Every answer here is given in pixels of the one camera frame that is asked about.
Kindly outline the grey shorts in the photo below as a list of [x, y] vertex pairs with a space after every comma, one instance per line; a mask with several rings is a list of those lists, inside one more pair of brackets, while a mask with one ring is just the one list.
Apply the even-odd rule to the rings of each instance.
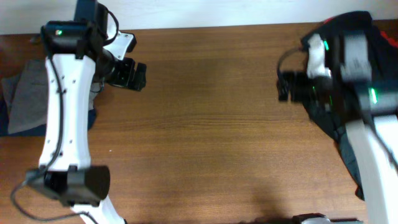
[[56, 55], [29, 61], [19, 76], [2, 79], [2, 136], [86, 138], [96, 117], [91, 92], [95, 62]]

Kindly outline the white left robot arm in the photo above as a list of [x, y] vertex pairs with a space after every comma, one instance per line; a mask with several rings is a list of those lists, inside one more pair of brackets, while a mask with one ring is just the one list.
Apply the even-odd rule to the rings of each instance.
[[26, 173], [24, 185], [85, 223], [124, 223], [109, 197], [109, 168], [91, 164], [89, 95], [94, 82], [145, 87], [146, 65], [127, 56], [136, 38], [121, 32], [115, 15], [92, 0], [79, 0], [72, 20], [50, 21], [40, 35], [47, 54], [47, 128], [39, 166]]

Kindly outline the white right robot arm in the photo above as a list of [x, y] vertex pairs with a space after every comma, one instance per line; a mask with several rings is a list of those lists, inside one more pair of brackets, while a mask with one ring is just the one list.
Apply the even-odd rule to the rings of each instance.
[[361, 30], [313, 33], [299, 48], [302, 72], [277, 71], [279, 101], [309, 102], [342, 118], [361, 178], [369, 223], [397, 223], [397, 80], [375, 78]]

